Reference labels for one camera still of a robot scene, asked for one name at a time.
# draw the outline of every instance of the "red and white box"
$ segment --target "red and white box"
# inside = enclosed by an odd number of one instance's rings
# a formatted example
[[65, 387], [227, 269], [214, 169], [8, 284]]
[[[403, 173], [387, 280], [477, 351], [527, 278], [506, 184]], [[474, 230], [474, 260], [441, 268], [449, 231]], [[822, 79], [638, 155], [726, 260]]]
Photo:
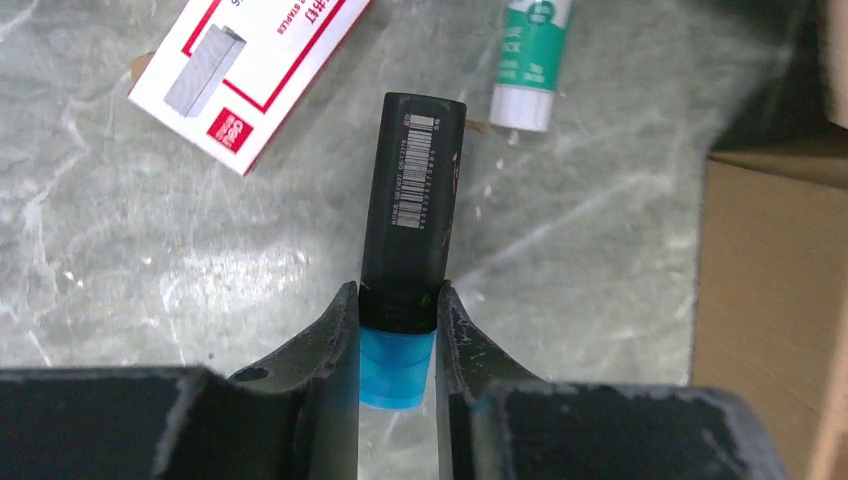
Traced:
[[129, 99], [241, 175], [370, 0], [189, 0]]

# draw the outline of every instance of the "picture of staples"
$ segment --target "picture of staples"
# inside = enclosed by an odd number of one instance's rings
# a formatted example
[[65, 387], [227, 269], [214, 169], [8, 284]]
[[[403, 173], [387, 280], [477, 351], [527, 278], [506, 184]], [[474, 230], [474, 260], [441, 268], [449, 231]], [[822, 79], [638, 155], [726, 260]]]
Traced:
[[247, 43], [227, 27], [212, 25], [165, 95], [165, 103], [183, 117], [196, 117]]

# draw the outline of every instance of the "wrinkled plastic covering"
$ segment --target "wrinkled plastic covering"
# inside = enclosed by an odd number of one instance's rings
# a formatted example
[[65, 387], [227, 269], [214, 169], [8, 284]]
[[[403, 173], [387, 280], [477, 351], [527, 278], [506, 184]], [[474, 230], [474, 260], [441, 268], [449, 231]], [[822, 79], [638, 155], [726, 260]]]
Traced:
[[[486, 118], [503, 2], [374, 0], [242, 179], [126, 100], [182, 4], [0, 3], [4, 366], [232, 373], [357, 279], [383, 94]], [[543, 377], [687, 379], [703, 158], [795, 28], [707, 4], [580, 2], [551, 133], [466, 136], [449, 275]], [[432, 393], [363, 410], [360, 478], [436, 477]]]

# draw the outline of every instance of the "red logo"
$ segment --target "red logo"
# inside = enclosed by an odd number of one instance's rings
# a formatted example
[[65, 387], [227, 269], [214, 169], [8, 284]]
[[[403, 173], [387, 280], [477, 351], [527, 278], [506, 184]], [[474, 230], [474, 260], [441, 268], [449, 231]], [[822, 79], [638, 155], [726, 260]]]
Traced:
[[250, 124], [225, 108], [206, 133], [231, 152], [238, 153], [252, 131]]

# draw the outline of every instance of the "barcode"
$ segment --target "barcode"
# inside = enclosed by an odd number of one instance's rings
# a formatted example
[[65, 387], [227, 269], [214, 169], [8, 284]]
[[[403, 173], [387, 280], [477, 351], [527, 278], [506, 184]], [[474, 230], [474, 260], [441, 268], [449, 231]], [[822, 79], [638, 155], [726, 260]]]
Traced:
[[420, 115], [409, 116], [409, 132], [406, 135], [406, 151], [403, 154], [403, 170], [397, 203], [395, 225], [421, 228], [425, 220], [425, 200], [428, 194], [427, 170], [430, 163], [430, 146], [433, 143], [435, 119]]

